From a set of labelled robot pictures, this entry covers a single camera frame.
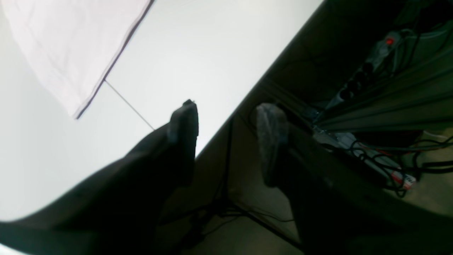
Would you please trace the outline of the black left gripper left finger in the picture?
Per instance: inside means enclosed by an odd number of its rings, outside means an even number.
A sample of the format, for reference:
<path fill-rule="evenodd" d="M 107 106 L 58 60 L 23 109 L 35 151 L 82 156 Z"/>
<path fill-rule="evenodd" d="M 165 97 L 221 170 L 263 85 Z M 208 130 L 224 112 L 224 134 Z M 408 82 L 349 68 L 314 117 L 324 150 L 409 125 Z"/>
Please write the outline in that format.
<path fill-rule="evenodd" d="M 32 255 L 151 254 L 166 200 L 194 177 L 197 105 L 36 213 L 1 222 L 1 244 Z"/>

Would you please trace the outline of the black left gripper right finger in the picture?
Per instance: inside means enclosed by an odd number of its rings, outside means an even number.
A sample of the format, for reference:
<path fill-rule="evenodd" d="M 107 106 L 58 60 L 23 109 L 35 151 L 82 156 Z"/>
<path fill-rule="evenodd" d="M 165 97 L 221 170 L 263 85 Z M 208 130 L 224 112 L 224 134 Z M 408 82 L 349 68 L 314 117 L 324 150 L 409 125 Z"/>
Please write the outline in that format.
<path fill-rule="evenodd" d="M 283 110 L 256 108 L 263 181 L 287 197 L 306 255 L 451 255 L 452 218 L 372 185 Z"/>

